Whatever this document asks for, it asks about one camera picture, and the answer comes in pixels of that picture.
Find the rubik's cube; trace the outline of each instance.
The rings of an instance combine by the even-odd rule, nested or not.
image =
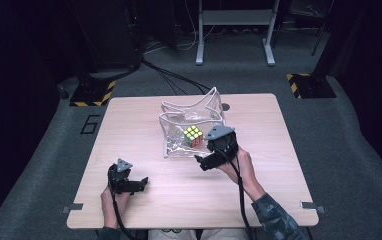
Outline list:
[[[203,132],[196,126],[191,126],[184,131],[185,142],[190,147],[197,146],[203,141]]]

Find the black equipment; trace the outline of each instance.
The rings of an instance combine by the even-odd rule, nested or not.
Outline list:
[[[129,181],[128,176],[131,172],[132,164],[118,159],[117,164],[113,164],[107,173],[110,189],[117,194],[130,192],[134,195],[135,192],[143,192],[147,185],[148,177],[141,181]]]
[[[88,46],[88,71],[139,66],[145,47],[143,1],[69,1]]]
[[[207,149],[213,153],[204,158],[195,156],[203,171],[231,162],[237,156],[238,143],[234,128],[214,126],[204,138],[209,140]]]

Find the person's arm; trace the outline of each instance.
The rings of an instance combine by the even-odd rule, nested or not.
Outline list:
[[[238,165],[237,158],[244,191],[253,200],[251,205],[256,211],[257,218],[269,239],[309,239],[297,222],[265,192],[262,185],[256,179],[250,154],[239,148],[237,157],[233,160],[235,166]],[[221,165],[218,169],[225,172],[233,182],[238,182],[237,174],[231,164]]]
[[[126,203],[130,193],[116,194],[115,199],[119,208],[120,215],[123,214],[126,208]],[[110,189],[106,187],[100,195],[101,208],[104,216],[104,227],[100,229],[98,240],[119,240],[121,232],[118,230],[116,214],[113,208],[113,199],[110,193]]]

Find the yellow and black hazard tape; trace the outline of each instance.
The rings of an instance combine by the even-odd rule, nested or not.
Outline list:
[[[102,98],[101,101],[96,101],[96,102],[70,102],[70,106],[76,106],[76,107],[91,107],[91,106],[104,106],[107,104],[107,102],[109,101],[110,99],[110,95],[113,91],[113,88],[114,88],[114,85],[115,85],[115,81],[112,81],[108,87],[107,87],[107,91],[106,93],[104,94],[104,97]]]
[[[294,94],[294,97],[295,98],[302,98],[301,95],[300,95],[300,92],[297,88],[297,84],[296,82],[294,81],[294,77],[298,75],[298,76],[310,76],[310,74],[308,73],[300,73],[300,74],[287,74],[287,79],[288,79],[288,82],[290,83],[290,86],[291,86],[291,91],[293,92]]]

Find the gray carpet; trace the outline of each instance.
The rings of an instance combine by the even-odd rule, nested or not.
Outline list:
[[[273,93],[278,98],[314,201],[326,208],[311,228],[315,240],[382,239],[382,161],[361,135],[351,102],[337,81],[328,81],[333,99],[295,99],[287,73],[311,72],[325,45],[310,56],[313,35],[284,32],[274,49],[275,67],[266,64],[261,36],[218,38],[206,44],[204,65],[188,51],[160,49],[145,54],[170,70],[220,93]],[[194,86],[173,80],[188,94]],[[62,85],[72,94],[75,78]],[[112,97],[175,95],[154,71],[142,65],[116,82]],[[69,107],[61,100],[34,156],[0,209],[0,240],[96,239],[92,230],[66,226],[64,206],[74,200],[96,134],[80,134],[89,115],[99,124],[106,106]]]

